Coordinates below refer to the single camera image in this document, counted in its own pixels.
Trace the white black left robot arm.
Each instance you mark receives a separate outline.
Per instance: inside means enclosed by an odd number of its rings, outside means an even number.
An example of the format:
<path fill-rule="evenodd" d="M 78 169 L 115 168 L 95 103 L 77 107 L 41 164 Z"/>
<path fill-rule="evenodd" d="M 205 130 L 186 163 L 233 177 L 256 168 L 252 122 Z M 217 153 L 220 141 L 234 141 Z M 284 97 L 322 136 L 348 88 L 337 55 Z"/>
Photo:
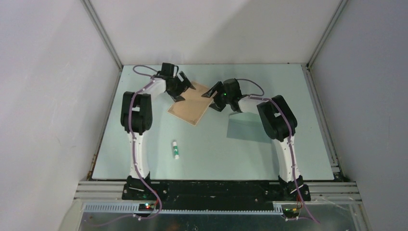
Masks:
<path fill-rule="evenodd" d="M 151 197 L 152 187 L 143 181 L 149 177 L 150 169 L 147 160 L 144 138 L 153 124 L 152 102 L 157 96 L 167 93 L 174 102 L 184 101 L 182 93 L 188 89 L 195 89 L 190 80 L 179 66 L 171 63 L 162 63 L 160 70 L 155 70 L 154 75 L 148 76 L 149 82 L 136 92 L 126 91 L 123 94 L 120 123 L 128 134 L 131 145 L 131 167 L 129 176 L 139 180 L 133 193 L 140 200 Z"/>

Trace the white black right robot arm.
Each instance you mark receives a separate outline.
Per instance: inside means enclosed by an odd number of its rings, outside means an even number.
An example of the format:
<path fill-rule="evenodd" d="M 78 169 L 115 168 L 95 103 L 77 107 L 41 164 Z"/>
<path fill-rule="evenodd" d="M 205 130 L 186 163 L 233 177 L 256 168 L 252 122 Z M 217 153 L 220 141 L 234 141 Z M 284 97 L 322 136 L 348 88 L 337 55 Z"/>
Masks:
<path fill-rule="evenodd" d="M 303 186 L 303 177 L 298 169 L 294 135 L 297 119 L 281 95 L 272 98 L 261 94 L 243 94 L 236 78 L 217 82 L 210 90 L 202 94 L 203 98 L 212 98 L 210 107 L 221 112 L 227 105 L 237 113 L 253 113 L 260 116 L 266 135 L 273 141 L 279 162 L 280 196 L 292 201 L 299 195 Z"/>

